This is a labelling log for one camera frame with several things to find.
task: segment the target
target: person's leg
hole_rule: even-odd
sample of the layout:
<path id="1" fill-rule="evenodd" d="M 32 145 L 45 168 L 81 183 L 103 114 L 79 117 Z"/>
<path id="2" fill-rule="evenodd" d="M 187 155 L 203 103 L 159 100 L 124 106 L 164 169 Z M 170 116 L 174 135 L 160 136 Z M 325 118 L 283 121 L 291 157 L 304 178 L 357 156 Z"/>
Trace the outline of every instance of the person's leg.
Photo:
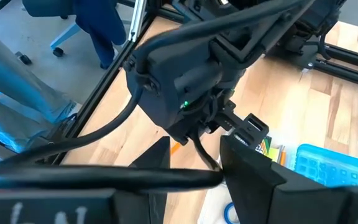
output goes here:
<path id="1" fill-rule="evenodd" d="M 114 60 L 115 52 L 111 40 L 105 38 L 102 34 L 90 29 L 89 34 L 92 43 L 101 61 L 101 68 L 107 69 Z"/>
<path id="2" fill-rule="evenodd" d="M 0 103 L 0 141 L 16 152 L 22 152 L 31 140 L 46 130 L 46 125 L 26 118 Z"/>
<path id="3" fill-rule="evenodd" d="M 75 103 L 38 79 L 0 41 L 0 92 L 57 123 Z"/>

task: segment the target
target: blue tape roll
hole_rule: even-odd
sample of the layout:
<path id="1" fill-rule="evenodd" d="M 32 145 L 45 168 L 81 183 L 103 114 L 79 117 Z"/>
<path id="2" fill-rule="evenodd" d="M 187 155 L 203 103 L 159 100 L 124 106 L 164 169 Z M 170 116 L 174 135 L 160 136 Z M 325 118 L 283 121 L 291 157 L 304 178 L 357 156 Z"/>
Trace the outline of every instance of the blue tape roll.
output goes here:
<path id="1" fill-rule="evenodd" d="M 228 203 L 228 205 L 226 205 L 226 207 L 223 210 L 223 217 L 224 217 L 224 221 L 226 221 L 227 224 L 240 224 L 239 222 L 232 222 L 229 218 L 229 211 L 230 209 L 234 209 L 234 204 L 233 202 Z"/>

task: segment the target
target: person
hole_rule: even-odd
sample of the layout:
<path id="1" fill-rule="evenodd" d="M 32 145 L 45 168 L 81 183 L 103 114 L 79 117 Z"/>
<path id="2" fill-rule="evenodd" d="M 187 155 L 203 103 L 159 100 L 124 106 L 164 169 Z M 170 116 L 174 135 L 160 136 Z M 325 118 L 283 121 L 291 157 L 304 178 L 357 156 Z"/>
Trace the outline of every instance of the person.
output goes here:
<path id="1" fill-rule="evenodd" d="M 38 79 L 0 41 L 0 93 L 32 108 L 52 124 L 62 122 L 76 103 Z M 0 103 L 0 141 L 16 152 L 47 131 L 48 127 Z"/>
<path id="2" fill-rule="evenodd" d="M 74 0 L 75 22 L 89 33 L 96 53 L 100 58 L 100 67 L 107 69 L 118 54 L 113 47 L 126 41 L 124 24 L 116 10 L 116 0 Z"/>

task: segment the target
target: orange object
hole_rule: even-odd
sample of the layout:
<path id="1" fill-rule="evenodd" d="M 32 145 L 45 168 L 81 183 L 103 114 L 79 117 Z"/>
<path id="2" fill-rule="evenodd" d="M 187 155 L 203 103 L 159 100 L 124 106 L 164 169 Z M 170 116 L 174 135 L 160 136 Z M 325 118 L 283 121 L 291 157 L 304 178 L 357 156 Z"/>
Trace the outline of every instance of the orange object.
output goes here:
<path id="1" fill-rule="evenodd" d="M 171 148 L 171 156 L 180 148 L 180 144 L 177 142 L 172 148 Z"/>
<path id="2" fill-rule="evenodd" d="M 285 165 L 285 156 L 286 156 L 285 151 L 282 151 L 282 152 L 281 152 L 281 158 L 280 158 L 280 165 L 281 165 L 281 166 L 284 166 L 284 165 Z"/>

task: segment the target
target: chair wheel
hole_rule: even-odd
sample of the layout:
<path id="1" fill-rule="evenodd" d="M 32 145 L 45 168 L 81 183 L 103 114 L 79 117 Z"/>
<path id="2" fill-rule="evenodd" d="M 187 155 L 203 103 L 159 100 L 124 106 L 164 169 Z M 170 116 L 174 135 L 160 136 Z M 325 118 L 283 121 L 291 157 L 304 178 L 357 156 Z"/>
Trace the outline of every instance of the chair wheel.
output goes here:
<path id="1" fill-rule="evenodd" d="M 56 57 L 62 57 L 64 53 L 65 53 L 65 52 L 64 52 L 61 48 L 59 48 L 59 47 L 57 47 L 57 48 L 55 48 L 55 49 L 53 50 L 53 54 L 54 54 L 54 56 L 56 56 Z"/>
<path id="2" fill-rule="evenodd" d="M 31 65 L 31 64 L 32 64 L 31 59 L 29 59 L 27 55 L 21 55 L 21 56 L 19 56 L 19 59 L 20 59 L 20 61 L 22 61 L 23 64 L 25 64 L 25 65 Z"/>

